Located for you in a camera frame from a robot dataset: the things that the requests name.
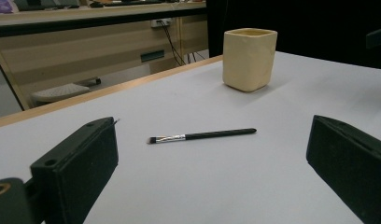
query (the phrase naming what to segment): brush handle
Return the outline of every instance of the brush handle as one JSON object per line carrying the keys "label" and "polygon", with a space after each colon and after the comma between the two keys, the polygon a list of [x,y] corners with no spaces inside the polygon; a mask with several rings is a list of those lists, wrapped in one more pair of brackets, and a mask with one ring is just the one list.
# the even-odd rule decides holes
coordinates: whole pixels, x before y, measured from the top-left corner
{"label": "brush handle", "polygon": [[250,129],[238,129],[238,130],[229,130],[229,131],[220,131],[212,133],[188,133],[185,134],[186,140],[202,139],[202,138],[213,138],[213,137],[225,137],[225,136],[234,136],[241,134],[255,133],[257,130]]}

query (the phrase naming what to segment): white table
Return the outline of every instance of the white table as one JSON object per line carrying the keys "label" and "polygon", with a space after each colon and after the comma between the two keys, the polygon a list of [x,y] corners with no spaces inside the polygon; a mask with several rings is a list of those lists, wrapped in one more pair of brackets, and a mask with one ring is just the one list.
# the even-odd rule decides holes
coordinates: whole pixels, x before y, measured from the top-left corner
{"label": "white table", "polygon": [[[381,140],[381,70],[278,52],[271,82],[252,93],[221,73],[217,61],[0,127],[0,178],[29,179],[33,161],[112,116],[120,163],[85,223],[361,223],[305,153],[316,114]],[[146,144],[250,127],[258,132]]]}

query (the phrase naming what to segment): floor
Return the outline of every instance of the floor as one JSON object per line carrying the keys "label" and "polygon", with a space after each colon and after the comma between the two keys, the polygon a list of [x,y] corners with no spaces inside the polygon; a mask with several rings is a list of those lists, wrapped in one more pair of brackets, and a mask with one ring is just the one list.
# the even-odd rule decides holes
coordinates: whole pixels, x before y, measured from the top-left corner
{"label": "floor", "polygon": [[[203,50],[200,52],[195,52],[189,58],[187,55],[184,57],[184,62],[194,63],[195,61],[201,61],[202,59],[208,58],[208,50]],[[148,65],[143,65],[117,73],[112,73],[99,77],[101,79],[100,85],[91,85],[91,91],[100,90],[109,86],[113,86],[119,83],[130,81],[139,77],[145,77],[150,75],[150,69]],[[0,118],[10,114],[21,112],[21,107],[19,106],[12,90],[7,84],[0,70]]]}

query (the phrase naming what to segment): desk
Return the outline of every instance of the desk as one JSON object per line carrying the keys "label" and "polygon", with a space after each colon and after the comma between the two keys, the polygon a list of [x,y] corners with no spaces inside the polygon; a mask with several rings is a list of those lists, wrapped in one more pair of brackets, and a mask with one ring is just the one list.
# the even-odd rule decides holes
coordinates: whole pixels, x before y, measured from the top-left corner
{"label": "desk", "polygon": [[[0,178],[27,180],[42,154],[112,116],[119,166],[85,223],[361,223],[305,152],[315,114],[381,139],[381,70],[277,52],[260,90],[231,89],[221,74],[212,58],[0,119]],[[248,127],[258,132],[146,144]]]}
{"label": "desk", "polygon": [[[152,64],[176,66],[163,28],[150,20],[174,18],[170,36],[180,55],[208,49],[205,3],[80,8],[0,15],[0,65],[21,107],[31,93]],[[140,55],[163,50],[143,62]]]}

